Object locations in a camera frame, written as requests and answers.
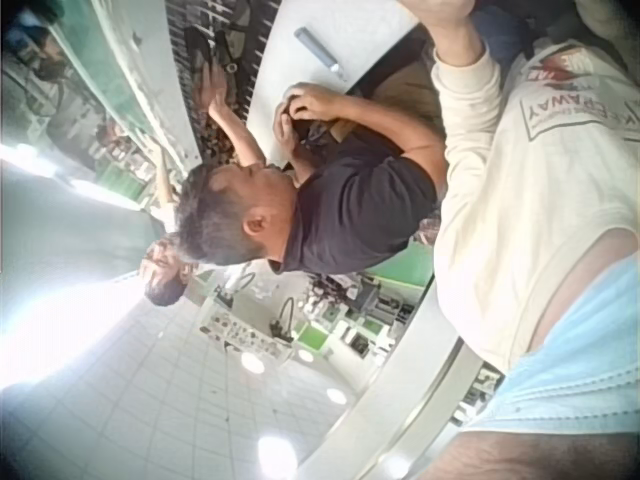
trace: green wall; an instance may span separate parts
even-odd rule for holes
[[[433,275],[433,250],[411,241],[405,250],[367,270],[367,273],[391,283],[426,287]]]

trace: man's arm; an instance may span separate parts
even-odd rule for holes
[[[227,105],[227,80],[222,67],[214,64],[209,68],[205,63],[202,71],[202,85],[196,86],[194,96],[200,110],[206,111],[227,134],[238,155],[240,165],[248,166],[266,162],[256,139]]]
[[[318,85],[292,87],[289,112],[294,119],[344,118],[387,137],[431,177],[438,196],[446,189],[444,141],[422,121],[395,108],[331,92]]]
[[[238,118],[228,105],[209,108],[209,115],[214,122],[227,134],[238,155],[240,165],[243,167],[253,163],[266,163],[258,142],[253,137],[247,126]]]
[[[315,172],[316,160],[313,154],[300,144],[291,117],[285,113],[287,106],[287,103],[283,102],[276,108],[273,119],[273,134],[287,160],[293,166],[298,185],[302,185]]]
[[[401,0],[429,30],[432,71],[447,135],[443,225],[473,202],[482,185],[500,118],[500,69],[469,19],[475,0]]]
[[[156,194],[160,208],[165,208],[168,204],[174,203],[173,192],[171,191],[171,182],[169,182],[169,173],[164,160],[164,150],[158,153],[159,158],[156,159]]]

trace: man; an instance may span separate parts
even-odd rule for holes
[[[640,91],[568,42],[537,45],[502,94],[473,0],[402,3],[436,46],[440,305],[507,372],[423,478],[626,478],[640,458]]]
[[[202,76],[199,78],[201,83],[194,88],[194,102],[201,110],[209,111],[229,136],[236,148],[240,164],[264,164],[264,155],[255,139],[242,121],[226,107],[227,84],[222,68],[217,64],[205,63]],[[154,305],[164,307],[173,305],[184,295],[192,275],[213,267],[206,264],[198,265],[181,258],[176,234],[176,202],[162,152],[158,152],[154,160],[156,195],[160,204],[155,213],[163,221],[168,235],[149,247],[140,264],[140,275],[146,285],[146,297]]]
[[[403,250],[444,195],[441,137],[398,109],[316,85],[293,87],[286,101],[274,130],[300,187],[288,174],[265,168],[263,157],[196,167],[178,207],[184,252],[217,265],[266,258],[276,273],[339,274]],[[218,123],[232,117],[215,96],[209,113]],[[386,137],[399,153],[352,135],[316,169],[293,133],[292,116],[355,122]],[[231,139],[240,154],[243,142]]]

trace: short black hair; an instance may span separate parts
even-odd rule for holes
[[[242,201],[228,188],[209,188],[216,170],[198,165],[182,184],[177,208],[180,251],[194,261],[219,266],[262,258],[263,247],[242,228]]]
[[[160,285],[155,287],[147,285],[144,294],[154,305],[168,307],[180,300],[186,289],[187,285],[182,281],[180,272],[178,272],[171,280]]]

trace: white tiled ceiling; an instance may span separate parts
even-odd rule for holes
[[[295,360],[247,372],[198,331],[196,312],[143,301],[72,365],[5,389],[3,454],[33,480],[260,480],[264,435],[304,459],[348,408],[326,389],[353,393]]]

